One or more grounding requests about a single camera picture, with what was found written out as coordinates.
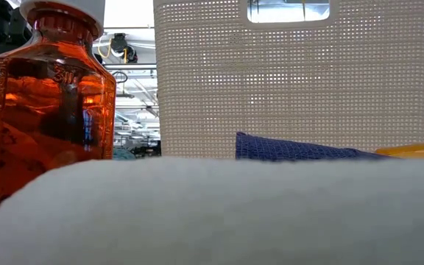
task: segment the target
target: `laundry basket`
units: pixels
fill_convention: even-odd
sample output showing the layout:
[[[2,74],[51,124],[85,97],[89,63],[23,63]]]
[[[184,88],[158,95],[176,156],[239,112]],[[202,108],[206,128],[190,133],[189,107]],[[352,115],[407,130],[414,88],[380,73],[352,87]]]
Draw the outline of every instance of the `laundry basket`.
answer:
[[[254,24],[247,0],[155,0],[162,153],[233,158],[237,131],[374,151],[424,142],[424,0],[332,0]]]

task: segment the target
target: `bottle neck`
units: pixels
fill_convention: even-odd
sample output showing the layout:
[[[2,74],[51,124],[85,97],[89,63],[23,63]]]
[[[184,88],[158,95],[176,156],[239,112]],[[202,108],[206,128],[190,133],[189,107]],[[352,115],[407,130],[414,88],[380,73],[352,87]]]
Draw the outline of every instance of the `bottle neck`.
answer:
[[[35,37],[47,42],[66,42],[92,50],[93,35],[88,26],[71,15],[44,13],[33,24]]]

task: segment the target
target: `orange plastic bottle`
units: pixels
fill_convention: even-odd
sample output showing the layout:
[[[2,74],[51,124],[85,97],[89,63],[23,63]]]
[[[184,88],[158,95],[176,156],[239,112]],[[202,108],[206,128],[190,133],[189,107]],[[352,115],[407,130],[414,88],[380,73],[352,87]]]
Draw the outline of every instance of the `orange plastic bottle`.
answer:
[[[92,52],[104,8],[22,1],[33,37],[0,55],[0,202],[50,169],[112,158],[116,80]]]

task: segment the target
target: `blue towel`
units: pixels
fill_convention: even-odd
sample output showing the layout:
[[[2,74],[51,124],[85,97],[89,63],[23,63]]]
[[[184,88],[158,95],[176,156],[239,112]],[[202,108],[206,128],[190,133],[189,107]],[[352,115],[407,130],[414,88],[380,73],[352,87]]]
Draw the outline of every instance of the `blue towel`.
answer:
[[[265,161],[297,161],[319,159],[381,159],[384,155],[350,148],[335,148],[318,144],[274,140],[236,133],[236,159]]]

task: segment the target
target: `white bottle cap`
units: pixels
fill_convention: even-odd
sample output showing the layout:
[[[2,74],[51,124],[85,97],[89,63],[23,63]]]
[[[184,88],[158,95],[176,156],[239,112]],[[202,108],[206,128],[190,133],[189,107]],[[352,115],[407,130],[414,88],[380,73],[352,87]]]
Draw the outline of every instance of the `white bottle cap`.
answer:
[[[37,4],[40,3],[57,3],[63,4],[67,7],[73,7],[76,10],[83,12],[92,18],[96,23],[96,28],[98,32],[93,33],[94,39],[102,36],[104,32],[104,11],[106,0],[22,0],[20,11],[22,16],[28,20],[29,23],[30,18],[28,18],[29,12],[37,7]]]

